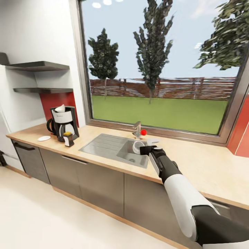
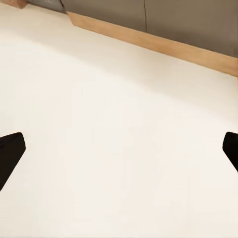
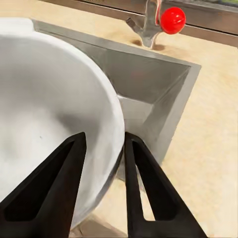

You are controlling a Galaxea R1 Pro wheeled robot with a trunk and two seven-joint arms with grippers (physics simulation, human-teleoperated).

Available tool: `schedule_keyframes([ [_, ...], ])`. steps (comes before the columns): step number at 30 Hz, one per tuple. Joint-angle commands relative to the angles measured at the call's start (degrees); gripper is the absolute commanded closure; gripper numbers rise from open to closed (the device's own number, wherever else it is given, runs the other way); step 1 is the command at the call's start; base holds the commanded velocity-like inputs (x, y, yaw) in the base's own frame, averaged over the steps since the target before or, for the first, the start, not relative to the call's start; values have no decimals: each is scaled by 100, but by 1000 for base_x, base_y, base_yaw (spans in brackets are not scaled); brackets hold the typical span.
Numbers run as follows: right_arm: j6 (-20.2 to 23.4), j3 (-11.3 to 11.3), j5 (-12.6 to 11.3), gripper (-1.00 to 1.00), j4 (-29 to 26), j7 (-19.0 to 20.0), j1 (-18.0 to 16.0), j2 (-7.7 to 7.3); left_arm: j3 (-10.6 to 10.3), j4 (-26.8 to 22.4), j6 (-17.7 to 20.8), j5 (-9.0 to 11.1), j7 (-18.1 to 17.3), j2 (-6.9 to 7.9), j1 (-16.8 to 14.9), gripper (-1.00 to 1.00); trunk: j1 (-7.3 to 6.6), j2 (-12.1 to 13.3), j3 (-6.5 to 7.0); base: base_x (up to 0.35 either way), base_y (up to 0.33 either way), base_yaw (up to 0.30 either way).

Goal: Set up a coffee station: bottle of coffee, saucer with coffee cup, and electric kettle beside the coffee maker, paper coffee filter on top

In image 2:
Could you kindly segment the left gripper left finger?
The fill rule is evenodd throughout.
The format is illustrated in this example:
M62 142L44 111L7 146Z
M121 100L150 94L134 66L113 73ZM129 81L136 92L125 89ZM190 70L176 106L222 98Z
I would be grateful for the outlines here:
M22 132L0 137L0 191L26 150Z

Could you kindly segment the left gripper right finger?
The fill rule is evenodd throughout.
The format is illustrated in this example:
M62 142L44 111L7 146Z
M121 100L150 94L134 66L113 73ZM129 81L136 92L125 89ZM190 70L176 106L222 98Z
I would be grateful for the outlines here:
M226 132L222 149L238 172L238 134Z

